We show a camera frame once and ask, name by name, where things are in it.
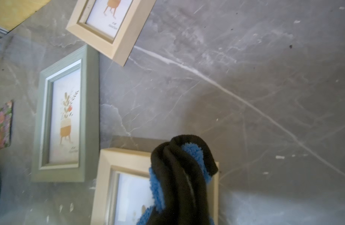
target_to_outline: picture frame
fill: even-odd
[[[143,190],[146,194],[140,194],[143,196],[143,201],[151,202],[149,200],[150,183],[149,167],[151,166],[151,153],[142,151],[133,151],[119,148],[108,148],[100,151],[100,159],[98,166],[98,175],[96,180],[96,190],[93,202],[93,211],[91,214],[91,225],[112,225],[116,222],[116,217],[122,217],[133,220],[132,223],[136,224],[140,218],[142,212],[138,212],[141,207],[137,205],[137,210],[125,210],[125,212],[118,211],[119,202],[118,192],[121,189],[121,174],[124,176],[131,176],[130,186],[139,187],[139,190]],[[215,224],[218,224],[218,207],[219,207],[219,173],[216,173],[211,182],[207,186],[207,198],[210,216],[213,218]]]
[[[85,45],[40,73],[31,179],[94,179],[99,159],[99,53]]]
[[[155,1],[78,0],[66,29],[124,66]]]

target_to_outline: glass pane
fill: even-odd
[[[115,38],[132,0],[96,0],[87,24]]]
[[[148,178],[119,175],[114,225],[136,225],[145,209],[153,204]]]
[[[49,163],[79,161],[81,69],[53,82]]]

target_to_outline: blue microfiber cloth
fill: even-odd
[[[137,225],[213,225],[206,185],[217,167],[207,144],[195,135],[180,135],[159,145],[151,162],[154,205],[146,209]]]

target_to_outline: marble countertop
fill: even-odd
[[[32,183],[39,73],[84,43],[75,0],[10,32],[0,107],[0,224],[90,224],[95,181]],[[220,162],[219,224],[345,225],[345,0],[157,0],[125,67],[100,55],[100,146],[202,137]]]

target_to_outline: potted plant illustration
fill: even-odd
[[[61,115],[61,128],[60,128],[60,144],[62,142],[62,138],[69,137],[69,142],[71,142],[71,116],[72,113],[72,102],[76,98],[79,91],[76,91],[74,95],[71,97],[72,94],[68,95],[67,92],[65,92],[65,99],[62,101],[63,105],[63,111]]]

